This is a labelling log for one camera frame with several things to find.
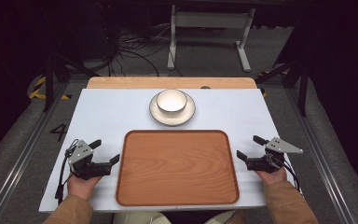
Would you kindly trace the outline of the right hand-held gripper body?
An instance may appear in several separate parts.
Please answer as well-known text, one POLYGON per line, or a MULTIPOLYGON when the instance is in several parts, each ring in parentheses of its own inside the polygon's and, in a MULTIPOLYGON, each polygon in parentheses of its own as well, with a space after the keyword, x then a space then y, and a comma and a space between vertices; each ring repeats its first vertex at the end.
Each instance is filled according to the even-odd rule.
POLYGON ((268 143, 263 147, 265 148, 264 156, 261 158, 247 158, 245 164, 248 170, 273 173, 283 167, 285 154, 301 154, 303 152, 301 148, 283 141, 278 137, 268 140, 268 143))

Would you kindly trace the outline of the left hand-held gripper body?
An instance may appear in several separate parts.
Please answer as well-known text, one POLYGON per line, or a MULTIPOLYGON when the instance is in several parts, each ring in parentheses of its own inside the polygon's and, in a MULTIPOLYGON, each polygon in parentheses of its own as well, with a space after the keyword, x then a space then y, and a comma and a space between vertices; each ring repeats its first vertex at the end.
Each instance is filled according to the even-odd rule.
POLYGON ((88 180, 96 176, 111 174, 110 162, 95 163, 92 161, 94 149, 84 140, 79 140, 71 150, 68 164, 70 171, 78 178, 88 180))

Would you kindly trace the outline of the white plate with dark rim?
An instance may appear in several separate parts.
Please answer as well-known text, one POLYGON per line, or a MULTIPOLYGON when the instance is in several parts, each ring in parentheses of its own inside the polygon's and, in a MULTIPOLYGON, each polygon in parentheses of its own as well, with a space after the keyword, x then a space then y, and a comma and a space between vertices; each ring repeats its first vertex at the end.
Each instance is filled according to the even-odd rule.
POLYGON ((186 95, 186 98, 187 98, 186 107, 183 112, 181 112, 178 116, 175 116, 175 117, 167 117, 158 111, 158 107, 157 107, 157 103, 156 103, 158 94, 156 94, 152 98, 152 100, 149 104, 149 111, 150 111, 151 116, 156 121, 158 121, 162 124, 168 125, 168 126, 177 126, 177 125, 181 125, 181 124, 189 121, 195 114, 196 105, 195 105, 194 100, 187 93, 184 92, 184 94, 186 95))

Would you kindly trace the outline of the wooden tray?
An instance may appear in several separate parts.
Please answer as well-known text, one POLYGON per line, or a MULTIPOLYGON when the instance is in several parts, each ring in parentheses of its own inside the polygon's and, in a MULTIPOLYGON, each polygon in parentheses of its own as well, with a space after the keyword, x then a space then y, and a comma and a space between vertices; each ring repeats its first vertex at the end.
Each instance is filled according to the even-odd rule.
POLYGON ((227 134, 140 130, 126 134, 117 181, 122 206, 234 204, 240 198, 227 134))

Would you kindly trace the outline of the white bowl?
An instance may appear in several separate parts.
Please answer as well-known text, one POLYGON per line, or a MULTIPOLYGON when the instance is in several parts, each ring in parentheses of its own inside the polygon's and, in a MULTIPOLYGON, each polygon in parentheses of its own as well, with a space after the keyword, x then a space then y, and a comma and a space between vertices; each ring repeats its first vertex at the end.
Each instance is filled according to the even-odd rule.
POLYGON ((186 95, 179 90, 161 91, 156 99, 158 111, 167 117, 178 116, 184 111, 187 98, 186 95))

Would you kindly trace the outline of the person's right hand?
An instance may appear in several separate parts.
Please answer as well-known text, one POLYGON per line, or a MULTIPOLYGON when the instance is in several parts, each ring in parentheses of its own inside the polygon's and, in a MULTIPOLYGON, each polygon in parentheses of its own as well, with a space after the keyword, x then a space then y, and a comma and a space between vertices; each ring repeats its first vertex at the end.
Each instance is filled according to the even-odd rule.
POLYGON ((287 180, 287 173, 283 167, 273 173, 267 173, 265 171, 256 171, 256 174, 261 178, 265 186, 287 180))

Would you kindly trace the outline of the person's left hand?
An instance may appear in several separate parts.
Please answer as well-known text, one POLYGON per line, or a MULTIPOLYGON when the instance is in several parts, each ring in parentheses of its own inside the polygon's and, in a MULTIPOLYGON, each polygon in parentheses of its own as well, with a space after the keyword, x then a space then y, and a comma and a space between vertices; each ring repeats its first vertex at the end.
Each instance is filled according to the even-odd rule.
POLYGON ((85 180, 71 175, 67 181, 68 194, 88 201, 93 194, 94 188, 101 179, 101 176, 96 176, 85 180))

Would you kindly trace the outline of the person's left leg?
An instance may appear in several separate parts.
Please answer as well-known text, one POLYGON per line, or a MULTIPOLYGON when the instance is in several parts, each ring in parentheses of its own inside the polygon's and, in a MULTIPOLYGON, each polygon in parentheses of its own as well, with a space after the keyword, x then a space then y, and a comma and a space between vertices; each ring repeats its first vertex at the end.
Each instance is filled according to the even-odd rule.
POLYGON ((116 213, 112 224, 172 224, 159 212, 116 213))

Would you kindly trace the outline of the person's leg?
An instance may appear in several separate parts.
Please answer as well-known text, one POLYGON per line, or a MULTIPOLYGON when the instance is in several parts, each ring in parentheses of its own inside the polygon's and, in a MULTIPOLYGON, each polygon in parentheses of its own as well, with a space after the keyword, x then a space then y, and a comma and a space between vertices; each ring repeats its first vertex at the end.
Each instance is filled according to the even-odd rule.
POLYGON ((204 224, 229 224, 238 214, 237 210, 226 211, 214 217, 211 217, 204 224))
POLYGON ((116 213, 112 224, 172 224, 159 212, 116 213))

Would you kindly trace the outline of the yellow and black floor tape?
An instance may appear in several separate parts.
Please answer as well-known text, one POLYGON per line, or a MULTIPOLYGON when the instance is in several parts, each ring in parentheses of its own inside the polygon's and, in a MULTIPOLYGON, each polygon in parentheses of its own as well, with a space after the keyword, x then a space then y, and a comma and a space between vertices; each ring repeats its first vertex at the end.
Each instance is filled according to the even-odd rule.
MULTIPOLYGON (((288 72, 289 72, 289 70, 285 70, 285 71, 283 71, 283 72, 278 73, 278 75, 279 75, 279 76, 287 76, 288 72)), ((264 77, 264 76, 266 76, 268 73, 270 73, 270 71, 263 71, 263 72, 261 72, 260 74, 258 74, 258 78, 264 77)), ((264 88, 261 88, 260 90, 261 90, 261 93, 262 93, 263 97, 266 98, 266 97, 268 96, 266 90, 265 90, 264 88)))
POLYGON ((42 88, 42 86, 46 83, 46 77, 44 75, 41 75, 38 80, 36 81, 36 83, 34 84, 33 89, 31 90, 31 92, 29 93, 29 98, 30 99, 42 99, 42 100, 46 100, 47 96, 45 93, 41 93, 40 90, 42 88))

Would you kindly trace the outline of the person's right leg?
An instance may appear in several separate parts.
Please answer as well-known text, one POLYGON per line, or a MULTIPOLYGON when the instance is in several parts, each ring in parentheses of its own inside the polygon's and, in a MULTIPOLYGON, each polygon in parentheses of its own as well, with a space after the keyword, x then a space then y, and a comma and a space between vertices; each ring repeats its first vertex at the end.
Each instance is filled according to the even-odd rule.
POLYGON ((211 217, 204 224, 229 224, 238 214, 237 210, 226 211, 214 217, 211 217))

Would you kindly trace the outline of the black tripod stand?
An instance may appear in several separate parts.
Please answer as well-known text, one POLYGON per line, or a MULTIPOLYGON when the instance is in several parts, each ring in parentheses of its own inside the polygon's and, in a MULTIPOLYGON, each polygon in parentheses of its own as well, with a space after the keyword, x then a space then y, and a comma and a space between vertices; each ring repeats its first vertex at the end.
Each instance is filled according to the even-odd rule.
POLYGON ((45 112, 47 112, 52 107, 56 99, 56 97, 54 96, 54 78, 56 77, 59 82, 63 83, 67 83, 70 79, 70 74, 66 68, 67 64, 71 65, 75 68, 75 70, 88 77, 98 76, 98 74, 89 70, 84 65, 75 63, 74 61, 58 53, 50 53, 44 66, 44 76, 46 78, 46 100, 44 108, 45 112))
POLYGON ((256 84, 261 84, 270 78, 278 75, 278 73, 289 70, 287 76, 282 81, 282 85, 285 88, 292 89, 297 83, 299 83, 297 107, 300 114, 306 116, 306 97, 308 90, 309 68, 308 62, 305 60, 296 60, 290 63, 284 63, 277 68, 274 68, 264 77, 257 78, 256 84))

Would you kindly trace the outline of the white metal stand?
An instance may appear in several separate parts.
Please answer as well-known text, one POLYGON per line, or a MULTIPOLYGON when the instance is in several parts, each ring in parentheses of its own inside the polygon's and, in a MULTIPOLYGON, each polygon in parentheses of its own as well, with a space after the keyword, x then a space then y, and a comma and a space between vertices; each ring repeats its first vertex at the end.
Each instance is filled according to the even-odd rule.
POLYGON ((218 13, 218 12, 184 12, 179 11, 176 5, 172 5, 171 11, 171 41, 167 68, 175 68, 176 57, 176 29, 185 28, 220 28, 242 29, 241 40, 235 42, 244 72, 249 73, 251 66, 245 52, 245 43, 255 16, 255 9, 251 8, 245 13, 218 13))

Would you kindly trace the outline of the metal floor rail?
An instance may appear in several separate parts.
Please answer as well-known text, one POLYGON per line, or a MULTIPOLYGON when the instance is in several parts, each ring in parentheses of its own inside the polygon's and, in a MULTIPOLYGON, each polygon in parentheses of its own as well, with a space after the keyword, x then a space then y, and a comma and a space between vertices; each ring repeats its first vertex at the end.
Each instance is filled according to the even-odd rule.
POLYGON ((317 169, 322 177, 328 195, 337 211, 338 217, 342 224, 358 224, 354 218, 350 208, 348 207, 341 190, 337 185, 336 179, 333 177, 331 169, 324 157, 322 148, 320 147, 315 134, 313 133, 308 119, 304 117, 298 108, 296 92, 292 89, 285 89, 285 93, 290 102, 291 107, 295 110, 296 116, 299 120, 307 139, 310 143, 310 153, 316 163, 317 169))
POLYGON ((53 103, 44 112, 45 101, 33 100, 0 143, 0 216, 21 180, 36 145, 68 84, 57 84, 53 103))

